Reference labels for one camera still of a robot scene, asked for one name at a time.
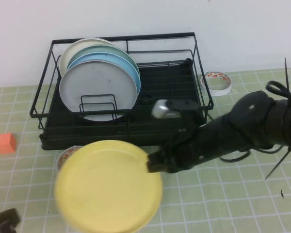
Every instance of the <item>gray plate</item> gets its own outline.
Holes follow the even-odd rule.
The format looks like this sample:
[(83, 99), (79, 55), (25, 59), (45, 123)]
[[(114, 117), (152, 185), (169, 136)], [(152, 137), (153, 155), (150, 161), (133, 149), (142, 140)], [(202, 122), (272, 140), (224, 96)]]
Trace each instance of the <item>gray plate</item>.
[[(60, 97), (71, 112), (79, 112), (81, 96), (114, 94), (117, 109), (131, 109), (137, 100), (137, 87), (121, 67), (106, 61), (92, 60), (72, 67), (59, 85)], [(83, 97), (83, 103), (113, 103), (112, 96)], [(84, 111), (113, 110), (112, 104), (84, 105)], [(112, 115), (85, 116), (92, 121), (109, 121)]]

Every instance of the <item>light blue plate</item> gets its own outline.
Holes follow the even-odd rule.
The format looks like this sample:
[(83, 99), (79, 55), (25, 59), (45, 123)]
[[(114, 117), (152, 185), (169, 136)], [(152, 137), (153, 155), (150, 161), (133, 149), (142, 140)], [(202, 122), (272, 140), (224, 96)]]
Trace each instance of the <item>light blue plate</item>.
[(129, 63), (131, 63), (135, 67), (135, 69), (137, 70), (138, 74), (140, 75), (137, 64), (126, 52), (124, 52), (123, 50), (121, 50), (119, 48), (116, 48), (114, 46), (109, 46), (109, 45), (93, 45), (93, 46), (90, 46), (90, 47), (87, 47), (87, 48), (80, 50), (79, 52), (74, 54), (74, 56), (70, 59), (68, 65), (67, 65), (67, 69), (69, 68), (71, 63), (73, 63), (79, 57), (82, 57), (84, 55), (87, 55), (87, 54), (93, 53), (93, 52), (107, 52), (107, 53), (112, 53), (114, 55), (118, 55), (118, 56), (124, 58), (125, 60), (127, 60)]
[(122, 69), (124, 69), (131, 76), (131, 78), (134, 80), (134, 82), (137, 86), (138, 94), (139, 94), (140, 88), (141, 88), (141, 82), (140, 82), (140, 77), (139, 77), (137, 70), (126, 59), (124, 59), (120, 56), (117, 56), (115, 54), (107, 53), (107, 52), (89, 53), (89, 54), (86, 54), (86, 55), (81, 56), (78, 59), (76, 59), (73, 63), (70, 64), (70, 66), (68, 67), (67, 70), (71, 69), (72, 67), (74, 67), (80, 63), (91, 61), (91, 60), (102, 60), (102, 61), (106, 61), (106, 62), (111, 62), (111, 63), (121, 67)]

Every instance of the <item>wire rack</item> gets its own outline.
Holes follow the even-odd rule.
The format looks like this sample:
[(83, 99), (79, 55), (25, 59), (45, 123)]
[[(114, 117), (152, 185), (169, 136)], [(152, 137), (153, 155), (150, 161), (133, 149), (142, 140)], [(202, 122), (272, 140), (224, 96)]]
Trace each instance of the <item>wire rack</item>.
[[(53, 40), (42, 77), (30, 110), (39, 119), (38, 128), (44, 150), (61, 150), (98, 140), (123, 140), (138, 146), (161, 145), (183, 127), (181, 118), (155, 119), (151, 110), (157, 100), (190, 99), (201, 105), (207, 121), (213, 101), (206, 83), (205, 103), (198, 77), (205, 75), (194, 33), (105, 37), (126, 51), (137, 63), (141, 91), (132, 109), (118, 109), (114, 95), (106, 93), (106, 102), (96, 102), (96, 95), (80, 96), (80, 111), (71, 112), (63, 104), (58, 62), (63, 51), (79, 39)], [(91, 104), (108, 105), (109, 110), (86, 111)], [(85, 116), (111, 115), (107, 122), (89, 121)]]

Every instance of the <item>mint green plate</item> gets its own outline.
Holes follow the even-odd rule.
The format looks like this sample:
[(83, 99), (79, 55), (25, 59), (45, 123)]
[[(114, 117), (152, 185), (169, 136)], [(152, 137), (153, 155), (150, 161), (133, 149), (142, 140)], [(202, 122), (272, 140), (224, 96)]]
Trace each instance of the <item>mint green plate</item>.
[(69, 69), (70, 65), (75, 60), (77, 60), (78, 58), (80, 58), (84, 55), (87, 55), (87, 54), (93, 53), (93, 52), (106, 52), (106, 53), (111, 53), (111, 54), (115, 54), (117, 56), (120, 56), (120, 57), (124, 58), (125, 60), (127, 60), (129, 63), (131, 63), (132, 66), (137, 70), (138, 75), (140, 75), (137, 64), (134, 62), (134, 60), (127, 53), (125, 53), (123, 50), (121, 50), (119, 48), (116, 48), (113, 46), (108, 46), (108, 45), (93, 45), (93, 46), (90, 46), (90, 47), (87, 47), (87, 48), (80, 50), (70, 59), (68, 65), (67, 65), (67, 70)]

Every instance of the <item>black object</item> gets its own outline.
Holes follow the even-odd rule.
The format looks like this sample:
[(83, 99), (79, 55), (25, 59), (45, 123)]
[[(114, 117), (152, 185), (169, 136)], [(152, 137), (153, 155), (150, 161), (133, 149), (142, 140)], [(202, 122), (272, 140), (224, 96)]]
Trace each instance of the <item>black object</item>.
[(16, 233), (15, 228), (20, 218), (16, 209), (9, 209), (0, 213), (0, 233)]
[[(59, 83), (61, 76), (58, 69), (58, 56), (56, 46), (73, 43), (79, 39), (52, 41), (42, 78), (38, 86), (30, 115), (39, 119), (39, 129), (42, 148), (44, 150), (66, 149), (74, 145), (86, 145), (98, 140), (122, 140), (137, 146), (162, 145), (168, 142), (179, 128), (183, 128), (180, 118), (157, 120), (151, 116), (151, 110), (157, 100), (160, 99), (186, 99), (199, 104), (200, 115), (198, 125), (205, 124), (207, 112), (213, 108), (213, 101), (207, 88), (209, 101), (205, 103), (200, 95), (201, 88), (196, 81), (198, 76), (195, 60), (198, 60), (201, 76), (205, 78), (203, 67), (197, 47), (194, 33), (174, 33), (159, 35), (121, 36), (104, 38), (112, 42), (124, 42), (126, 52), (130, 55), (138, 55), (143, 58), (154, 54), (155, 59), (160, 55), (166, 55), (176, 60), (163, 60), (158, 62), (137, 63), (141, 75), (141, 92), (133, 109), (117, 110), (116, 99), (113, 110), (84, 112), (84, 97), (80, 97), (80, 111), (70, 112), (61, 101), (59, 95)], [(138, 42), (139, 45), (154, 45), (160, 42), (168, 44), (168, 41), (183, 40), (182, 48), (174, 50), (143, 51), (130, 50), (130, 44)], [(40, 94), (46, 92), (46, 98), (41, 99)], [(87, 115), (112, 114), (112, 121), (93, 122), (84, 119)]]
[(287, 153), (268, 174), (269, 177), (291, 151), (291, 93), (289, 85), (287, 87), (269, 81), (266, 89), (287, 100), (274, 100), (263, 91), (252, 92), (241, 98), (231, 112), (201, 127), (196, 127), (196, 117), (182, 108), (181, 117), (191, 118), (185, 120), (191, 124), (187, 126), (190, 130), (178, 132), (161, 150), (148, 156), (149, 172), (174, 173), (237, 150), (247, 151), (232, 161), (223, 159), (224, 162), (237, 162), (248, 157), (250, 149), (265, 152), (275, 144), (288, 146)]

